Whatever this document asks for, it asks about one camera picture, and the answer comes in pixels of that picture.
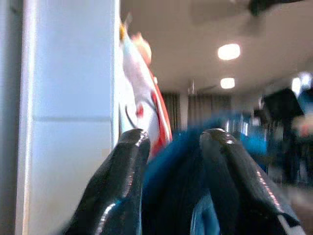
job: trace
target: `gray curtain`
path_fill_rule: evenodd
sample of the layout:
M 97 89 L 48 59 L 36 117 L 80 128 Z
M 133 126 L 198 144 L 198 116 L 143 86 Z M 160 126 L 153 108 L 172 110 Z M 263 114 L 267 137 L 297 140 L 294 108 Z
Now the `gray curtain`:
M 199 125 L 212 114 L 230 110 L 230 96 L 199 94 L 188 97 L 188 125 Z
M 177 93 L 162 93 L 172 132 L 181 129 L 180 101 Z

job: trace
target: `ceiling light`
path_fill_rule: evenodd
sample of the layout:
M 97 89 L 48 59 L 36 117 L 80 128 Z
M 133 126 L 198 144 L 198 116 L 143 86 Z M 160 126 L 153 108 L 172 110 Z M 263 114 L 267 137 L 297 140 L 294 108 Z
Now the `ceiling light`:
M 221 80 L 221 87 L 223 89 L 231 89 L 234 88 L 235 86 L 235 78 L 228 77 L 228 78 L 223 78 Z
M 295 95 L 298 97 L 301 91 L 301 80 L 300 78 L 296 77 L 292 80 L 291 89 L 295 93 Z
M 233 60 L 240 56 L 240 46 L 238 44 L 227 44 L 219 48 L 219 58 L 222 60 Z

